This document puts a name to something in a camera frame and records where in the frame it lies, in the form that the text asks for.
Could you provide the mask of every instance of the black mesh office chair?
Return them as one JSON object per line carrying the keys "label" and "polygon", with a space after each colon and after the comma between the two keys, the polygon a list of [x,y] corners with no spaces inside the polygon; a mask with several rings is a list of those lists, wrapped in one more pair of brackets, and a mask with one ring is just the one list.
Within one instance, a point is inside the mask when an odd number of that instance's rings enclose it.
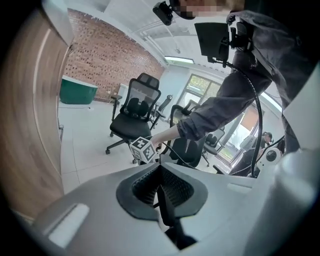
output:
{"label": "black mesh office chair", "polygon": [[[110,136],[117,135],[122,140],[108,146],[105,153],[110,154],[110,149],[123,143],[130,143],[139,137],[151,136],[151,129],[148,121],[150,120],[151,110],[159,99],[161,92],[159,91],[159,80],[151,75],[142,73],[137,79],[130,80],[128,94],[124,105],[120,109],[120,113],[115,117],[116,107],[120,97],[114,96],[114,105],[112,112],[112,123],[110,125]],[[163,114],[157,111],[157,119]]]}
{"label": "black mesh office chair", "polygon": [[151,110],[151,117],[150,117],[150,122],[153,124],[158,116],[157,110],[162,112],[168,106],[168,104],[171,102],[173,98],[173,95],[168,95],[165,99],[165,101],[157,108],[157,104],[155,104],[154,109]]}
{"label": "black mesh office chair", "polygon": [[[199,104],[194,104],[189,102],[186,107],[180,105],[173,105],[171,108],[170,115],[170,127],[176,125],[179,120],[186,118],[192,111],[199,107]],[[189,165],[192,167],[197,167],[200,162],[202,151],[204,148],[206,137],[198,140],[192,141],[185,138],[177,138],[168,141],[168,145],[173,148],[173,150]],[[177,157],[177,155],[172,152],[168,147],[166,147],[163,153],[160,155],[160,161],[175,163],[181,166],[185,164]]]}
{"label": "black mesh office chair", "polygon": [[207,167],[210,166],[208,158],[206,157],[206,153],[216,156],[218,154],[217,145],[221,138],[225,135],[225,127],[221,127],[220,129],[208,134],[205,139],[202,157],[207,163]]}

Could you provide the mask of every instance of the white floor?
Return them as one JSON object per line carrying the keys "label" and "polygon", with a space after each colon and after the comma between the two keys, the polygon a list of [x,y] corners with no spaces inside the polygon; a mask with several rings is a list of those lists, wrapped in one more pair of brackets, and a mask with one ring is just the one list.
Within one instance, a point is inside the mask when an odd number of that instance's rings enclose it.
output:
{"label": "white floor", "polygon": [[[90,179],[135,166],[132,164],[133,156],[127,144],[112,148],[109,155],[105,153],[107,146],[120,140],[117,136],[109,136],[112,109],[112,104],[98,101],[93,101],[90,105],[59,103],[59,122],[64,125],[61,175],[65,194]],[[152,134],[167,128],[168,123],[159,121]],[[227,168],[215,156],[209,154],[208,157],[210,167],[201,159],[197,169],[216,173],[213,165]]]}

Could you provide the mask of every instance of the brick wall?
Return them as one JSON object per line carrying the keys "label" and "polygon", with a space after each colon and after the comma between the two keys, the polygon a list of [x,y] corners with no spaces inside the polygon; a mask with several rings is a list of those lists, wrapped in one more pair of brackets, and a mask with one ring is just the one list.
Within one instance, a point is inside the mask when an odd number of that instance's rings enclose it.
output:
{"label": "brick wall", "polygon": [[71,9],[68,13],[74,52],[64,75],[98,86],[96,98],[109,100],[120,83],[128,85],[143,72],[160,79],[164,68],[122,31],[85,13]]}

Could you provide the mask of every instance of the gray sleeve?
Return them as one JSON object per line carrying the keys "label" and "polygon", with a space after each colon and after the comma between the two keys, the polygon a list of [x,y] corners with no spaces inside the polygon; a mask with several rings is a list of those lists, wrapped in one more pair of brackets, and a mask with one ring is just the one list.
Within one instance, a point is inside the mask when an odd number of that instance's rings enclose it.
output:
{"label": "gray sleeve", "polygon": [[[271,84],[268,72],[250,53],[237,51],[233,64],[250,78],[258,94]],[[240,72],[231,72],[223,81],[216,97],[210,97],[201,107],[177,124],[180,137],[198,141],[207,133],[225,126],[252,102],[254,96],[248,81]]]}

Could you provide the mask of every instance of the teal planter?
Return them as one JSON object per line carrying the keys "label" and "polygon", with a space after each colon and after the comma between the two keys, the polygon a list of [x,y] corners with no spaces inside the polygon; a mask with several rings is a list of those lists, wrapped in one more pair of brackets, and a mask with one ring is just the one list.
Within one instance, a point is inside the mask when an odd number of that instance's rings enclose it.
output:
{"label": "teal planter", "polygon": [[90,104],[96,95],[98,87],[77,79],[63,76],[60,100],[65,104]]}

